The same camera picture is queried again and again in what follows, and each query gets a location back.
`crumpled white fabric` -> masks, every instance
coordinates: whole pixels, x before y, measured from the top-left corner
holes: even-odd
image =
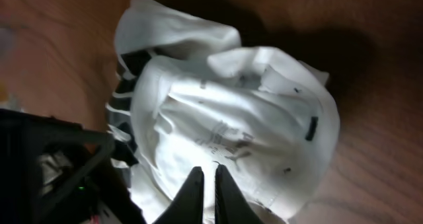
[[[214,221],[218,163],[250,203],[282,219],[313,195],[340,120],[333,98],[305,66],[277,48],[242,48],[234,28],[153,0],[131,0],[114,44],[118,55],[152,48],[165,55],[146,65],[131,105],[141,163],[132,167],[130,191],[148,223],[195,166],[205,175],[205,223]],[[120,56],[119,62],[125,66]],[[312,117],[318,125],[307,141]]]

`brown wooden surface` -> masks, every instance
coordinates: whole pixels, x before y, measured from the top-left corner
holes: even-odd
[[[423,223],[423,0],[158,0],[331,73],[341,134],[296,223]],[[104,129],[129,0],[0,0],[0,81],[31,113]]]

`wooden table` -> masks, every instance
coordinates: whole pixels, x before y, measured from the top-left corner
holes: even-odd
[[[304,224],[423,223],[423,0],[158,0],[332,76],[341,133]],[[0,80],[31,113],[103,130],[129,0],[0,0]]]

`white cloth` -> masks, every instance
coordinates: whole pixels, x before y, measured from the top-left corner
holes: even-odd
[[[241,48],[238,32],[131,0],[116,30],[118,55],[159,48],[137,81],[131,123],[141,161],[132,200],[148,223],[188,173],[205,175],[204,222],[214,220],[214,175],[226,165],[246,199],[287,219],[313,194],[340,126],[336,104],[301,63],[277,48]],[[119,56],[119,62],[125,66]],[[311,118],[318,117],[307,141]]]

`wood grain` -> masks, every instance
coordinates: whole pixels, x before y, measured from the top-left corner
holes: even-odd
[[[423,0],[158,0],[330,72],[340,140],[294,223],[423,223]],[[129,0],[0,0],[0,80],[31,113],[104,129]]]

